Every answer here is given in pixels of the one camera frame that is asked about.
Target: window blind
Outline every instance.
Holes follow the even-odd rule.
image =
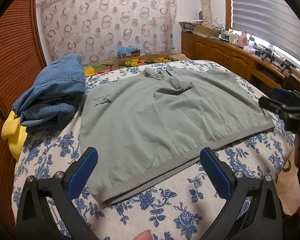
[[[268,41],[300,61],[300,20],[284,0],[233,0],[232,29]]]

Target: flowered blanket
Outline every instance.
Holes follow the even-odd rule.
[[[226,70],[211,61],[179,61],[169,63],[177,68],[207,71]],[[160,70],[166,63],[150,65]],[[130,67],[87,78],[87,90],[140,73],[145,66]],[[235,75],[239,84],[258,100],[262,93],[244,79]],[[273,116],[276,128],[238,141],[217,152],[220,160],[233,171],[241,171],[250,178],[269,174],[277,177],[289,158],[294,136],[283,129],[284,124]],[[65,171],[79,159],[78,111],[63,131],[49,131],[29,135],[16,169],[12,194],[12,208],[16,217],[26,177],[49,178],[57,171]],[[52,199],[48,199],[51,213],[60,231],[69,236]],[[137,234],[150,229],[155,240],[199,239],[221,211],[225,200],[218,197],[207,174],[199,163],[183,170],[155,187],[113,206],[101,206],[86,186],[73,204],[82,219],[100,240],[132,240]],[[242,213],[247,210],[246,199]]]
[[[123,69],[126,67],[136,67],[136,66],[142,66],[142,65],[150,65],[153,63],[162,63],[162,62],[171,62],[176,61],[172,57],[159,57],[157,59],[153,60],[145,60],[145,59],[139,59],[139,58],[132,58],[129,60],[125,59],[126,61],[122,61],[119,63],[112,63],[112,64],[96,64],[91,65],[88,67],[84,67],[84,74],[86,77],[90,77],[97,74],[103,74],[106,72]]]

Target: finger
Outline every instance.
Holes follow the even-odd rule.
[[[153,240],[151,231],[147,230],[136,236],[133,240]]]

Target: folded denim shirt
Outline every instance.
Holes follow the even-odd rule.
[[[78,110],[86,90],[81,57],[69,54],[46,66],[13,104],[27,132],[63,129]]]

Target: pink bottle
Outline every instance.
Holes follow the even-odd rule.
[[[241,36],[239,36],[238,39],[238,46],[243,48],[244,46],[248,46],[248,38],[247,38],[247,33],[243,32]]]

